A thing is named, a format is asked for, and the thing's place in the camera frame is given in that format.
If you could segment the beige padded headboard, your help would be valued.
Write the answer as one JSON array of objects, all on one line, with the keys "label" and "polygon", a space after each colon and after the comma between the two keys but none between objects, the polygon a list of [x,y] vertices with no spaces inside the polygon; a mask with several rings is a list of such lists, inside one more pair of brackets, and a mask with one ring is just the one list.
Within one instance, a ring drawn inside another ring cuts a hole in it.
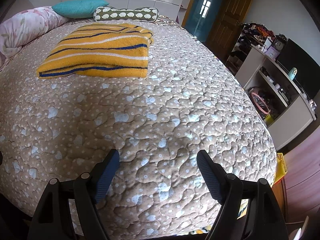
[{"label": "beige padded headboard", "polygon": [[16,0],[13,5],[10,7],[8,12],[4,15],[4,18],[1,20],[1,23],[6,21],[7,19],[11,18],[15,14],[28,10],[33,9],[34,6],[29,0]]}]

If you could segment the teal cushion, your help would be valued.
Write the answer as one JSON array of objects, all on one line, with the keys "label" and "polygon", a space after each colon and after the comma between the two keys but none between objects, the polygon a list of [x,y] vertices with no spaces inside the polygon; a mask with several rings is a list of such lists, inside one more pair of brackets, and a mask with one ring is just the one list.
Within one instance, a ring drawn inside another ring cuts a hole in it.
[{"label": "teal cushion", "polygon": [[97,7],[108,5],[105,0],[69,0],[57,3],[52,9],[66,18],[91,18]]}]

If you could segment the yellow striped knit sweater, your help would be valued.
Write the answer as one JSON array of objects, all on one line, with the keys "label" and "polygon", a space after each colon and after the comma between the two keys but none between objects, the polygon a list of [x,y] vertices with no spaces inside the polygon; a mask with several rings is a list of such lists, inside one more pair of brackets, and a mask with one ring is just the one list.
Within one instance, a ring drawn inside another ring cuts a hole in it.
[{"label": "yellow striped knit sweater", "polygon": [[153,33],[129,23],[84,25],[64,37],[37,69],[41,79],[72,74],[146,77]]}]

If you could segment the beige dotted quilted bedspread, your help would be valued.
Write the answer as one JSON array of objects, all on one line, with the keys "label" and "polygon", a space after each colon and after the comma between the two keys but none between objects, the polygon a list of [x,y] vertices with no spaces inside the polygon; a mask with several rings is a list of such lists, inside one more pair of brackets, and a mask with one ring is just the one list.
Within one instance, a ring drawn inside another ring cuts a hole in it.
[{"label": "beige dotted quilted bedspread", "polygon": [[208,152],[243,180],[276,171],[272,138],[228,69],[185,29],[160,17],[144,79],[65,76],[36,68],[66,35],[66,23],[37,38],[1,71],[1,193],[32,215],[48,181],[90,171],[110,149],[120,165],[99,205],[112,239],[144,239],[212,224],[220,205],[197,168]]}]

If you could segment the yellow box beside bed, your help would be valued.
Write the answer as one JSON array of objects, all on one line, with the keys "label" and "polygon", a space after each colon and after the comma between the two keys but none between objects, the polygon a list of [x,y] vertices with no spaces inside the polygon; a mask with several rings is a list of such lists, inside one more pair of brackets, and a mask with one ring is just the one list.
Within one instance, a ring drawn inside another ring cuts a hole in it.
[{"label": "yellow box beside bed", "polygon": [[277,153],[277,168],[273,184],[280,182],[287,174],[287,166],[282,153]]}]

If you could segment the brown wooden door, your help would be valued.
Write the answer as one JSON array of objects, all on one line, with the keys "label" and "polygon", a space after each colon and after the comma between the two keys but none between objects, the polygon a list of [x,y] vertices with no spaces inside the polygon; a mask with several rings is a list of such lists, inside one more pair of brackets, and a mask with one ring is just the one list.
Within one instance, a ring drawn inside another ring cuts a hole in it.
[{"label": "brown wooden door", "polygon": [[253,0],[222,0],[205,45],[223,63],[234,48]]}]

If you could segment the black television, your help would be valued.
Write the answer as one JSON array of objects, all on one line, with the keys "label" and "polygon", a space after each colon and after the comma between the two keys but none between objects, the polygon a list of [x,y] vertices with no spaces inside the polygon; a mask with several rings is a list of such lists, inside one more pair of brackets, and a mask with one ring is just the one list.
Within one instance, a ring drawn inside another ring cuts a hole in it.
[{"label": "black television", "polygon": [[288,39],[286,45],[277,57],[277,63],[287,73],[297,69],[294,81],[303,89],[309,99],[314,99],[319,91],[319,65],[318,63],[298,44]]}]

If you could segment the pink round basket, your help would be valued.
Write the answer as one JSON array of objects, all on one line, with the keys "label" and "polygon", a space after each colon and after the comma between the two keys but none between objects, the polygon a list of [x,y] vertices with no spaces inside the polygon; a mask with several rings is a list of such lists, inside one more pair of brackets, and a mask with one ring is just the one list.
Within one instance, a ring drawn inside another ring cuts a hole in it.
[{"label": "pink round basket", "polygon": [[265,118],[270,113],[270,109],[265,101],[256,92],[250,92],[249,97],[251,98],[251,101],[253,102],[253,105],[258,113],[262,116],[262,118]]}]

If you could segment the pink floral duvet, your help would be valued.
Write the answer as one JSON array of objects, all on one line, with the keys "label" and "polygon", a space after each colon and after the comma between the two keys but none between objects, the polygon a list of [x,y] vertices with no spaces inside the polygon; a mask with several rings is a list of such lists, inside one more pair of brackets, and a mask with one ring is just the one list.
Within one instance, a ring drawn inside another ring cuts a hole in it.
[{"label": "pink floral duvet", "polygon": [[1,23],[1,65],[23,46],[67,21],[50,6],[28,9],[7,19]]}]

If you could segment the white shelf unit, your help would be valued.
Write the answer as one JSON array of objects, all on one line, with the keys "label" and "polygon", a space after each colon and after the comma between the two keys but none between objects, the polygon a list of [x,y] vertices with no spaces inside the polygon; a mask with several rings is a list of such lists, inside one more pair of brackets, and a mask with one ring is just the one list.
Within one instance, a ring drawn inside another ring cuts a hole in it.
[{"label": "white shelf unit", "polygon": [[263,89],[273,95],[274,104],[268,107],[276,114],[267,129],[276,150],[286,146],[316,120],[316,113],[301,89],[256,46],[250,49],[235,78],[248,93]]}]

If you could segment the mint green bottle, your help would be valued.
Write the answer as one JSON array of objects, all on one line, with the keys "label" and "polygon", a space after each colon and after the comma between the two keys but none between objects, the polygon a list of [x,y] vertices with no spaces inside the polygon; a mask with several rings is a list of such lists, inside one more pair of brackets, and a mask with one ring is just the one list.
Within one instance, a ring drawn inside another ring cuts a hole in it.
[{"label": "mint green bottle", "polygon": [[288,73],[288,77],[290,78],[290,80],[294,80],[296,74],[298,72],[298,69],[296,67],[293,67],[289,73]]}]

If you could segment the pile of clothes on shelf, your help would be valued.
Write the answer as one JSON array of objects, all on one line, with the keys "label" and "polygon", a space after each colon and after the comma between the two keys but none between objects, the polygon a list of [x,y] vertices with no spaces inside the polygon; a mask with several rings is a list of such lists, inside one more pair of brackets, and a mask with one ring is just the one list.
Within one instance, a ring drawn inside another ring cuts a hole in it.
[{"label": "pile of clothes on shelf", "polygon": [[255,39],[258,43],[265,43],[267,38],[274,42],[275,40],[280,40],[285,44],[288,38],[283,34],[275,35],[273,31],[268,30],[265,25],[258,23],[244,23],[242,26],[242,32],[249,38]]}]

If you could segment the olive white-dotted bolster pillow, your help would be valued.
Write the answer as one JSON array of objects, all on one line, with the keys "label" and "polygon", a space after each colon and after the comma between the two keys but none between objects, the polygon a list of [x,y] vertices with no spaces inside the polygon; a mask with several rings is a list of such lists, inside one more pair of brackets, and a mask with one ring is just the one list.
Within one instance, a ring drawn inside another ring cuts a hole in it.
[{"label": "olive white-dotted bolster pillow", "polygon": [[155,22],[159,15],[157,8],[142,7],[137,9],[117,9],[111,6],[97,7],[93,19],[98,21],[133,20],[141,22]]}]

